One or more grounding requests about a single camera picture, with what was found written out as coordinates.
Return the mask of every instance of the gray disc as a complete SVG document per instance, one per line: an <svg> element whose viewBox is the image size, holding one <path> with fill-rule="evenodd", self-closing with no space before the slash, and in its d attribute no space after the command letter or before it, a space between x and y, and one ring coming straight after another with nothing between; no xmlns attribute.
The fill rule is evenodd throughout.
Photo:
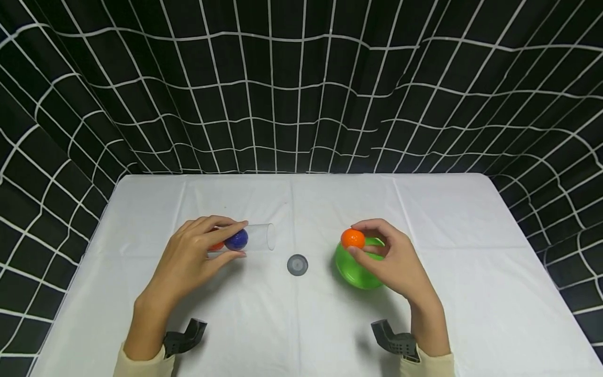
<svg viewBox="0 0 603 377"><path fill-rule="evenodd" d="M293 276L301 276L308 270L308 260L301 254L294 254L287 261L287 270Z"/></svg>

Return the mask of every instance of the right hand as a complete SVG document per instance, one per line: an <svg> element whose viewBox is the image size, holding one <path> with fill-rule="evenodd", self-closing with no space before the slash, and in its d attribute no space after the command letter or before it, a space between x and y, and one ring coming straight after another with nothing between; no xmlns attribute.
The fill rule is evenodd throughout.
<svg viewBox="0 0 603 377"><path fill-rule="evenodd" d="M364 251L351 246L347 251L354 259L383 284L404 296L411 303L437 299L431 281L417 256L410 238L387 221L376 218L362 220L354 225L367 237L379 238L385 247L367 245ZM384 257L376 261L367 253Z"/></svg>

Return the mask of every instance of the green plastic bowl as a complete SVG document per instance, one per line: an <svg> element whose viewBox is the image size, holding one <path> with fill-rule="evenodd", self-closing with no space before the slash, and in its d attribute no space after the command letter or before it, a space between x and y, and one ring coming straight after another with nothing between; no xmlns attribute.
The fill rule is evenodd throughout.
<svg viewBox="0 0 603 377"><path fill-rule="evenodd" d="M365 244L385 246L379 238L367 238ZM383 259L382 256L376 254L367 254L377 261ZM354 257L343 248L341 242L337 244L337 248L335 249L335 265L346 282L356 288L360 288L362 290L372 290L383 285L383 283L379 281L375 275L368 272L366 268L356 262Z"/></svg>

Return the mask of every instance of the orange ball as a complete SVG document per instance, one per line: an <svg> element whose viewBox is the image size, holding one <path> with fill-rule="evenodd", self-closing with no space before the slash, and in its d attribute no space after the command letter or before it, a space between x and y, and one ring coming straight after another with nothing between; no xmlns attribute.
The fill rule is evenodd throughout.
<svg viewBox="0 0 603 377"><path fill-rule="evenodd" d="M356 246L361 249L364 247L364 234L355 229L347 229L341 234L341 245L347 250L350 246Z"/></svg>
<svg viewBox="0 0 603 377"><path fill-rule="evenodd" d="M214 230L218 230L219 228L213 228L212 230L210 230L210 232L213 232ZM208 250L211 252L215 252L217 250L221 250L224 247L224 243L220 242L218 244L215 244L214 246L210 247Z"/></svg>

